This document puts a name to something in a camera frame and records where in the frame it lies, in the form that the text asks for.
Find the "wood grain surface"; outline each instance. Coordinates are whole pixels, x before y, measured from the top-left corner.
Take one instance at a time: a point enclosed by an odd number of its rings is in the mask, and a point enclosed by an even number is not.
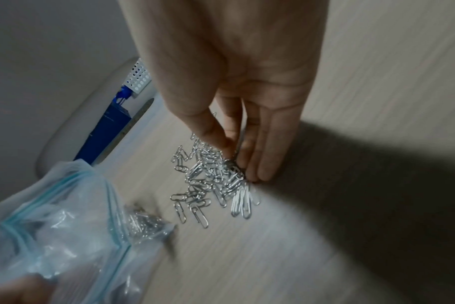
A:
[[[302,119],[252,218],[188,214],[144,303],[455,303],[455,0],[331,1]],[[158,98],[99,168],[178,223],[189,137]]]

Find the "wall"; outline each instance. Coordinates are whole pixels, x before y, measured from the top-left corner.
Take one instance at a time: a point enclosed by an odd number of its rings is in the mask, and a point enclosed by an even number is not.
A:
[[[51,135],[136,54],[115,0],[0,2],[0,200],[36,181]]]

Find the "human hand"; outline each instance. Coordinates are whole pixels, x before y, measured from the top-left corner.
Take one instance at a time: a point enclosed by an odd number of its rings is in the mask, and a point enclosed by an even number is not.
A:
[[[168,109],[237,157],[250,181],[280,167],[316,77],[327,0],[120,0]],[[224,129],[209,105],[217,100]]]
[[[39,274],[30,274],[0,286],[2,304],[47,304],[53,284]]]

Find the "white perforated object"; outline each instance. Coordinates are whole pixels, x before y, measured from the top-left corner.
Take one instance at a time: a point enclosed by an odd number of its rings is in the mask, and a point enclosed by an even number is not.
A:
[[[134,93],[139,94],[150,82],[151,75],[139,58],[124,81],[124,85],[130,88]]]

